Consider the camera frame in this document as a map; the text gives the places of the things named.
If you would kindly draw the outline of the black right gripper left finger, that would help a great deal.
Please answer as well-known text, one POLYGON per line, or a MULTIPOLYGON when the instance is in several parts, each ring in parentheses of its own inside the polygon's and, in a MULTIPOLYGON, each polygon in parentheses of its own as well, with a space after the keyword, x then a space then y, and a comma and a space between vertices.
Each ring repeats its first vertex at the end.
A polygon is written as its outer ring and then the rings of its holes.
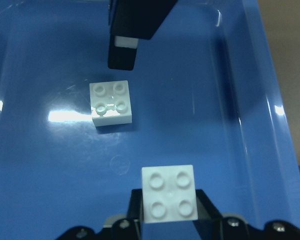
POLYGON ((112 240, 141 240, 143 223, 143 192, 131 191, 125 217, 116 220, 111 227, 112 240))

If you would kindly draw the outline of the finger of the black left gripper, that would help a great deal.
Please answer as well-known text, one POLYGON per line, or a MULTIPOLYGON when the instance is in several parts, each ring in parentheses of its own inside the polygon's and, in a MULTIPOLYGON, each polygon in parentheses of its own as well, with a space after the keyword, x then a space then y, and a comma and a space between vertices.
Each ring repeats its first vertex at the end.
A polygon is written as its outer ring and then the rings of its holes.
POLYGON ((150 40, 176 5, 176 0, 111 0, 112 36, 150 40))
POLYGON ((107 65, 114 70, 133 70, 138 49, 138 38, 111 35, 107 65))

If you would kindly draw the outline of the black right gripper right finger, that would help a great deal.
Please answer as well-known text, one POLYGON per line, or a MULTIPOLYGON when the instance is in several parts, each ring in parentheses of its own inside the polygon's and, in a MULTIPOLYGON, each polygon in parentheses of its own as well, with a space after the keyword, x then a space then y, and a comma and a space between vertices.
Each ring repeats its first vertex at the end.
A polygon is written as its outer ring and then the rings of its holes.
POLYGON ((193 221, 202 240, 246 240, 246 223, 234 215, 222 215, 202 189, 197 189, 198 219, 193 221))

